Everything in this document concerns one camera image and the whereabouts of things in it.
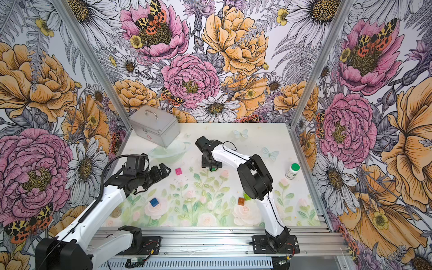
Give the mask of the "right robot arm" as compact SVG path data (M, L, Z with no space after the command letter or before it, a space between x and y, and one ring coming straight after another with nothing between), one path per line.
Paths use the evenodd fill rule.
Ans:
M224 164L236 168L244 192L257 201L271 250L282 253L288 247L290 230L277 211L272 193L273 178L262 158L257 154L243 155L218 140L208 140L204 136L197 139L195 145L202 153L203 168L216 171Z

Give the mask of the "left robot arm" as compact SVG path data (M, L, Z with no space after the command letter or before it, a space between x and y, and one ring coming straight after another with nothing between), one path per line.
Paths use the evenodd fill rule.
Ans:
M100 201L94 201L78 218L53 238L43 239L36 247L38 270L96 270L116 255L146 253L142 230L121 226L105 239L93 237L111 213L136 188L149 188L171 174L163 163L148 172L122 168L109 178Z

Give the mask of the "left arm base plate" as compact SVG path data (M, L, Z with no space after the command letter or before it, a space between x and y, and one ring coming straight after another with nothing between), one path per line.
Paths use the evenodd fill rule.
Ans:
M138 245L118 253L118 255L158 255L161 246L162 237L160 236L143 236Z

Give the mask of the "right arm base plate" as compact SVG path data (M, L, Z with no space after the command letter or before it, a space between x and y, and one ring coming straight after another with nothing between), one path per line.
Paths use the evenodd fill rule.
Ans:
M290 235L287 239L270 237L267 235L254 235L249 243L253 246L254 254L288 254L296 255L300 253L298 239L295 235Z

